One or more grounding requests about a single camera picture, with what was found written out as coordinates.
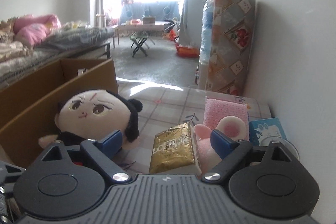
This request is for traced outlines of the pink bunny plush toy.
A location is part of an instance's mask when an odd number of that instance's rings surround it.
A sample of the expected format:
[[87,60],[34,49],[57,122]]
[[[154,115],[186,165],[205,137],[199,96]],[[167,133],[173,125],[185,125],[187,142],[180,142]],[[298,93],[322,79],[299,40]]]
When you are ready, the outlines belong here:
[[[242,119],[235,116],[227,116],[221,119],[215,130],[223,133],[233,141],[249,140],[248,126]],[[213,147],[214,145],[220,145],[221,139],[215,137],[213,131],[203,124],[194,126],[194,132],[198,137],[199,163],[202,174],[207,173],[222,160]]]

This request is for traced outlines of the pink sponge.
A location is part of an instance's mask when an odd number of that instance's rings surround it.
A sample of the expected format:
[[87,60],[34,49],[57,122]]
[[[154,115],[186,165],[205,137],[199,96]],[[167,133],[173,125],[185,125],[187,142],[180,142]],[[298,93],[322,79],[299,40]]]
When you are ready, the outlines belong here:
[[213,130],[219,122],[227,116],[238,117],[244,122],[246,133],[239,136],[240,139],[249,140],[248,110],[246,105],[243,103],[206,97],[203,120],[205,126]]

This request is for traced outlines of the blue white carton box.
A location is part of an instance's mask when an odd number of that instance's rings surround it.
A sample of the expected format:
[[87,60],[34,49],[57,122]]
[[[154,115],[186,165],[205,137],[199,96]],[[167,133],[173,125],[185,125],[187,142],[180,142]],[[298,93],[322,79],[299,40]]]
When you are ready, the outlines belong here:
[[269,137],[287,139],[280,120],[277,117],[249,122],[249,141],[253,145],[261,145]]

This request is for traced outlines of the gold foil packet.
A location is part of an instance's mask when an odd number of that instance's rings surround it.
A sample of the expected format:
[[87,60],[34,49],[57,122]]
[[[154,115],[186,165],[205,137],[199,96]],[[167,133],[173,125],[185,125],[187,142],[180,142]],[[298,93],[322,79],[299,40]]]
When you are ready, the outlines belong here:
[[189,122],[155,135],[149,173],[201,175],[197,136]]

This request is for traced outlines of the black-haired plush doll red dress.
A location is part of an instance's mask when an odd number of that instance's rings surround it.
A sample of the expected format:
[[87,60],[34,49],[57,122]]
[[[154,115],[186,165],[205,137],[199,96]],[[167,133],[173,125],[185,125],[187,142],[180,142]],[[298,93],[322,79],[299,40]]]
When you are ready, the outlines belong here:
[[89,90],[70,98],[55,115],[58,134],[46,135],[38,141],[46,148],[55,140],[78,145],[86,139],[102,140],[121,131],[121,148],[131,150],[140,143],[138,113],[143,105],[137,99],[125,99],[108,90]]

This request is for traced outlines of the checkered pink mat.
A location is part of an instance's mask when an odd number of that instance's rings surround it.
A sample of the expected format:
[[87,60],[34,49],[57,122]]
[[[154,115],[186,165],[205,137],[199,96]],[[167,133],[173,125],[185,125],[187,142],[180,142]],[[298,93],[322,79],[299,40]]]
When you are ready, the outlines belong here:
[[138,115],[139,146],[122,150],[113,158],[131,174],[148,173],[155,135],[182,123],[203,123],[206,98],[243,103],[252,121],[271,117],[269,106],[252,98],[140,80],[118,78],[117,83],[121,96],[143,104]]

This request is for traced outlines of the white water dispenser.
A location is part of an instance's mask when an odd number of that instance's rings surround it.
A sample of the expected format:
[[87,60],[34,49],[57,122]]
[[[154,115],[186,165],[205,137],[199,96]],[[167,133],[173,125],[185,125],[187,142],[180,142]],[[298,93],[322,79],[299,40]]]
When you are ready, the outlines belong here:
[[207,76],[209,72],[209,64],[208,63],[199,63],[198,65],[198,89],[205,90]]

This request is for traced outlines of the brown cardboard box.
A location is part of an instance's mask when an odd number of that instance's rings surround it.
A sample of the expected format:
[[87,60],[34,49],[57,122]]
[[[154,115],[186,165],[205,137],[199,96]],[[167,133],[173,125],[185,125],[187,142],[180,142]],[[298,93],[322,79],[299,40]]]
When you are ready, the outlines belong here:
[[58,131],[58,104],[93,89],[118,91],[113,60],[56,60],[3,89],[1,147],[9,159],[29,166],[42,151],[39,138]]

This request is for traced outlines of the blue water bottle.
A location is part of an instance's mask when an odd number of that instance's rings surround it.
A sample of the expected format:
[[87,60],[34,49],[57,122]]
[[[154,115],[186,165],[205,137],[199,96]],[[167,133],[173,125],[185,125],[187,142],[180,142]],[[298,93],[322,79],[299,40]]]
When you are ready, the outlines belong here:
[[202,16],[201,47],[199,55],[199,61],[201,64],[208,63],[210,58],[213,29],[213,12],[214,3],[211,0],[207,0],[203,7]]

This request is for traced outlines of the red basket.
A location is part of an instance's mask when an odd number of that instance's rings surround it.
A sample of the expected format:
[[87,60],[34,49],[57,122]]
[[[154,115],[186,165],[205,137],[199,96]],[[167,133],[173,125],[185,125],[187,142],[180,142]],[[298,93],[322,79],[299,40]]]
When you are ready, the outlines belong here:
[[199,49],[193,46],[183,46],[183,45],[176,43],[175,48],[177,50],[177,55],[179,57],[186,57],[186,58],[199,57]]

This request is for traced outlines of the folding stool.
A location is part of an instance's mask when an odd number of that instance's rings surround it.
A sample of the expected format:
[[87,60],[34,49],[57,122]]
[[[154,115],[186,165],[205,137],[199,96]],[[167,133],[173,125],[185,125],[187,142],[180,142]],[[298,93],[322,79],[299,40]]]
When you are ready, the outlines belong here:
[[138,51],[141,51],[147,57],[147,51],[143,48],[143,45],[148,38],[147,35],[140,35],[138,33],[134,33],[130,36],[130,40],[133,42],[132,46],[135,46],[135,49],[132,51],[132,57],[135,57]]

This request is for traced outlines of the low table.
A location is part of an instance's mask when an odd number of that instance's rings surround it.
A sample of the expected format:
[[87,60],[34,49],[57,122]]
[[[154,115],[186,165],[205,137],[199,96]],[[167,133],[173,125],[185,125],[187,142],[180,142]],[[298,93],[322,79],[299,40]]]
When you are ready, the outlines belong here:
[[136,24],[116,24],[112,25],[112,29],[114,33],[119,38],[122,32],[130,32],[131,34],[140,33],[145,34],[149,37],[149,40],[155,45],[155,42],[152,38],[150,38],[152,32],[161,32],[163,33],[166,28],[168,28],[169,23],[167,21],[155,21],[154,23],[146,23],[142,22]]

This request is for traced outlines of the bed with grey blanket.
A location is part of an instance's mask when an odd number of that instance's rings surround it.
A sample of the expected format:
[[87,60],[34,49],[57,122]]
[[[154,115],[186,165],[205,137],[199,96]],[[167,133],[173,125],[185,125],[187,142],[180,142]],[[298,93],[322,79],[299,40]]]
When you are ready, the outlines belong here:
[[1,62],[1,89],[57,59],[79,57],[100,48],[110,58],[110,40],[115,28],[78,28],[56,32],[34,48],[31,55]]

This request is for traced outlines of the pink pillow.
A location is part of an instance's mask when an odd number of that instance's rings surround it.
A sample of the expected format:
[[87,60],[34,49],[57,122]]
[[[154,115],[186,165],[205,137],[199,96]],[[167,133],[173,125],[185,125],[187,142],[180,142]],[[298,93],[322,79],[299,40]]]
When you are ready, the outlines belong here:
[[62,25],[57,15],[23,16],[14,22],[15,39],[27,47],[33,48],[43,42],[53,30]]

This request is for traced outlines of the blue sofa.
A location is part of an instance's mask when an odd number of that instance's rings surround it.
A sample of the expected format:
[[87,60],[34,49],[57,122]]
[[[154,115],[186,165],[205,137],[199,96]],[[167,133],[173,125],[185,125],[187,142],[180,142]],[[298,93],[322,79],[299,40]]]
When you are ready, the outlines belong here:
[[154,17],[156,21],[181,18],[178,2],[132,3],[123,6],[119,23],[142,19],[144,16]]

